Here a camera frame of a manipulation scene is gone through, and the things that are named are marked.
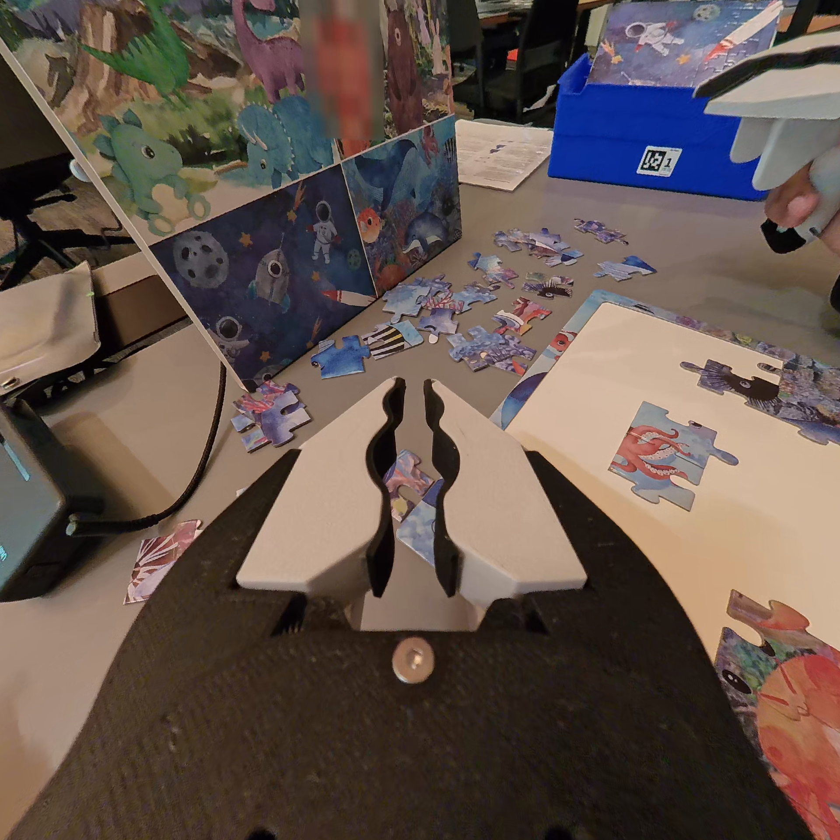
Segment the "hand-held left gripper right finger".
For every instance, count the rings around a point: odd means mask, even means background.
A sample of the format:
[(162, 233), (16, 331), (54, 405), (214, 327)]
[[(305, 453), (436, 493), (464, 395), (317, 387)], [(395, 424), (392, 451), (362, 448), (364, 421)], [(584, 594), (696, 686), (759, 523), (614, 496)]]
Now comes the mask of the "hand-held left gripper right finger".
[(547, 627), (540, 593), (573, 592), (587, 574), (519, 442), (441, 381), (423, 384), (431, 456), (442, 485), (434, 570), (455, 616), (433, 605), (425, 627), (478, 627), (501, 602), (523, 627)]

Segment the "red crab jigsaw piece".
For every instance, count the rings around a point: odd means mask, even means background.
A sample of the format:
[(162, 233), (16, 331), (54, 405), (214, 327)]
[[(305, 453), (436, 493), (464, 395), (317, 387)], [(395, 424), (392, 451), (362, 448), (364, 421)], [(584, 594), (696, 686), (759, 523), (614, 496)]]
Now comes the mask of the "red crab jigsaw piece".
[(839, 653), (810, 620), (772, 600), (731, 591), (727, 613), (753, 644), (723, 628), (715, 670), (773, 782), (815, 838), (839, 838)]

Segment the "instruction sheet in plastic sleeve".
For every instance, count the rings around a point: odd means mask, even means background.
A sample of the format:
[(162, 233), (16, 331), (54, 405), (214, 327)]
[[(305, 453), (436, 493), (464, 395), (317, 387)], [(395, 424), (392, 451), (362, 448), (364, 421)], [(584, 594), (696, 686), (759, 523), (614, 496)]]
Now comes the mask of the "instruction sheet in plastic sleeve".
[(553, 132), (507, 122), (455, 122), (458, 182), (513, 192), (549, 159)]

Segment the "space puzzle board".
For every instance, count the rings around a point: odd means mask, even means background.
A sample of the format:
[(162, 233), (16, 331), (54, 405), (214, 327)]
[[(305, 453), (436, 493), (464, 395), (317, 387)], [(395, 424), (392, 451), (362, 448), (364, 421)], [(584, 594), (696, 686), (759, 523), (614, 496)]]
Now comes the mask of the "space puzzle board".
[(696, 89), (771, 47), (783, 6), (710, 1), (614, 5), (588, 82)]

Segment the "illustrated animal puzzle box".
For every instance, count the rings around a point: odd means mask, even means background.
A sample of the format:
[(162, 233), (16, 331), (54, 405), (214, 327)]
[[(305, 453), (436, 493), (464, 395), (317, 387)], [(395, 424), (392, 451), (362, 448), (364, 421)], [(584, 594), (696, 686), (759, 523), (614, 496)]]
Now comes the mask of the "illustrated animal puzzle box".
[(2, 2), (2, 41), (244, 385), (461, 237), (446, 2)]

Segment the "black urchin jigsaw piece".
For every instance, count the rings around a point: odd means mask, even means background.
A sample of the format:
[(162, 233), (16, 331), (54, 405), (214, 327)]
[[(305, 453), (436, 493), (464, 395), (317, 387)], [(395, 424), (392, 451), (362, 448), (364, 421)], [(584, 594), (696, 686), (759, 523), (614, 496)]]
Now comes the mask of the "black urchin jigsaw piece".
[(707, 360), (702, 366), (682, 361), (679, 366), (685, 371), (697, 374), (700, 388), (719, 395), (739, 395), (753, 407), (765, 408), (780, 399), (780, 387), (777, 384), (760, 377), (745, 379), (734, 373), (731, 366), (716, 360)]

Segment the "blue striped jigsaw piece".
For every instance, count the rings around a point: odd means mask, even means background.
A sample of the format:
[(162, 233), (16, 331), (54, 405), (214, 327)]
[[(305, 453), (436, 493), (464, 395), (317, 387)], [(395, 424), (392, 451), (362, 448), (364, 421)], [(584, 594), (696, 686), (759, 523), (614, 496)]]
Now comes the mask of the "blue striped jigsaw piece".
[(635, 255), (628, 255), (620, 261), (604, 260), (598, 263), (593, 277), (611, 277), (615, 281), (625, 281), (633, 275), (650, 276), (656, 273), (656, 268), (644, 260)]

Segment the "red octopus jigsaw piece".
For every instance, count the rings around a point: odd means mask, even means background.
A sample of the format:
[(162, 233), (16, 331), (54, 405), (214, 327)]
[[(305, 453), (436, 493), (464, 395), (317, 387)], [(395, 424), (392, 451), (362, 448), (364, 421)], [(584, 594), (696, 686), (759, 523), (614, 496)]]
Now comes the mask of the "red octopus jigsaw piece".
[(667, 433), (652, 426), (630, 427), (609, 470), (632, 484), (633, 493), (653, 504), (668, 501), (690, 511), (695, 492), (674, 482), (675, 478), (699, 485), (702, 468), (690, 457), (679, 433)]

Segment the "blue storage bin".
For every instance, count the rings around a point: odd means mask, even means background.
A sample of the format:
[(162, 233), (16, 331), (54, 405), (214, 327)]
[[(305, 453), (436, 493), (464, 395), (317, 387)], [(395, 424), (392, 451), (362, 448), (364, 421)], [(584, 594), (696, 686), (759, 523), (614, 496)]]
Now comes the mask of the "blue storage bin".
[(549, 158), (551, 177), (751, 202), (757, 163), (734, 163), (739, 119), (706, 114), (682, 87), (590, 83), (592, 60), (559, 79)]

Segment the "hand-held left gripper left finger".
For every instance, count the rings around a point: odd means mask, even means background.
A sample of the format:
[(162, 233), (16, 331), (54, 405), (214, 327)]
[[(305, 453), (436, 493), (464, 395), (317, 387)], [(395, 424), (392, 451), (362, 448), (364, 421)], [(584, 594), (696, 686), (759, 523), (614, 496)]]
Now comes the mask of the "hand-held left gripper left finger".
[(395, 533), (384, 476), (396, 460), (406, 383), (390, 376), (281, 460), (288, 471), (235, 582), (244, 603), (329, 601), (354, 631), (364, 599), (392, 575)]

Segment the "black partition panel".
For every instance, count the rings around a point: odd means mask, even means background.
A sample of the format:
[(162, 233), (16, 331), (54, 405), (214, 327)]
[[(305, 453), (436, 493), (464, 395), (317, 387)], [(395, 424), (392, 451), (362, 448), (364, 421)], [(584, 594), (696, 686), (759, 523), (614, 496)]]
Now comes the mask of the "black partition panel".
[(1, 58), (1, 169), (69, 154), (58, 133)]

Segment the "silver foil pouch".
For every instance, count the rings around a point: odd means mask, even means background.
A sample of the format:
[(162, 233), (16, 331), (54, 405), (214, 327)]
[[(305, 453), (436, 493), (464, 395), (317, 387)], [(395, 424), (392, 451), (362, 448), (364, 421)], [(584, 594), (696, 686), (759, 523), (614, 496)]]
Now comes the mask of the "silver foil pouch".
[(87, 361), (101, 348), (91, 268), (1, 293), (1, 394)]

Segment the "cream puzzle frame tray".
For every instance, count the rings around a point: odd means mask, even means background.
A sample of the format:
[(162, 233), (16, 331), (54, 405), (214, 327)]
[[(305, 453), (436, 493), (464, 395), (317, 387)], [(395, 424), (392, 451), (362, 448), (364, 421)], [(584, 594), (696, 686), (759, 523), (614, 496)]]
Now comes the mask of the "cream puzzle frame tray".
[[(698, 386), (682, 361), (731, 366), (780, 387), (753, 407)], [(710, 458), (684, 511), (650, 503), (609, 466), (642, 403), (718, 432), (739, 459)], [(662, 575), (709, 657), (723, 628), (760, 637), (727, 613), (734, 590), (782, 602), (838, 649), (838, 366), (615, 295), (593, 292), (499, 406), (493, 420), (563, 472)]]

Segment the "black flat device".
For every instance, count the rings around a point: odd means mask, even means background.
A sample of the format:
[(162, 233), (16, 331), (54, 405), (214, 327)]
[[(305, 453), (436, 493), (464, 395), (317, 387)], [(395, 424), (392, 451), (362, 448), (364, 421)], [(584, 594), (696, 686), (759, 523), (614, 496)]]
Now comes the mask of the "black flat device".
[(1, 601), (51, 592), (94, 538), (67, 535), (71, 515), (97, 517), (106, 491), (21, 399), (1, 407)]

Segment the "pale blue tentacle jigsaw piece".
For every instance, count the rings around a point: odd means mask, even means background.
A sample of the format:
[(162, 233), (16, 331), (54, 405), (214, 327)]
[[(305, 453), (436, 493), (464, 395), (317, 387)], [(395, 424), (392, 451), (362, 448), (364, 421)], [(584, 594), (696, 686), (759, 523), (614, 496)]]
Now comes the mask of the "pale blue tentacle jigsaw piece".
[(696, 421), (679, 423), (668, 411), (649, 402), (638, 408), (627, 432), (635, 438), (634, 450), (650, 466), (674, 466), (681, 469), (693, 465), (707, 466), (709, 459), (718, 459), (728, 466), (737, 466), (739, 458), (718, 447), (718, 432)]

